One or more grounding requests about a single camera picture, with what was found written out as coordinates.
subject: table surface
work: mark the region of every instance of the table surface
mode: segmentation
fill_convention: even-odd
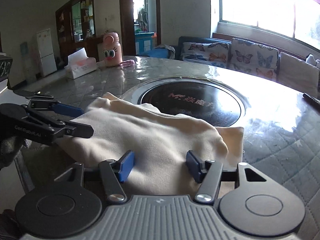
[[[75,80],[62,78],[41,92],[62,103],[86,108],[110,92],[120,97],[143,82],[168,76],[212,79],[231,87],[245,104],[244,161],[294,192],[307,208],[299,235],[320,239],[320,115],[302,93],[245,73],[197,63],[124,57],[136,64],[98,69]]]

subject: pink bottle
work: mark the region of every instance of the pink bottle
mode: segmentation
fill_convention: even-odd
[[[103,37],[103,50],[107,67],[118,66],[122,62],[121,44],[118,33],[106,33]]]

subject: round glass cooktop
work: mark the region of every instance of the round glass cooktop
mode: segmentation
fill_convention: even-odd
[[[186,114],[213,126],[227,127],[241,116],[238,100],[231,91],[214,83],[177,81],[149,89],[139,103],[152,104],[164,114]]]

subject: doorway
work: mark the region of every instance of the doorway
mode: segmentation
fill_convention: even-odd
[[[139,55],[161,44],[160,0],[120,0],[124,55]]]

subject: white refrigerator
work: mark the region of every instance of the white refrigerator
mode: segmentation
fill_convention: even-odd
[[[43,77],[57,71],[50,29],[36,34]]]

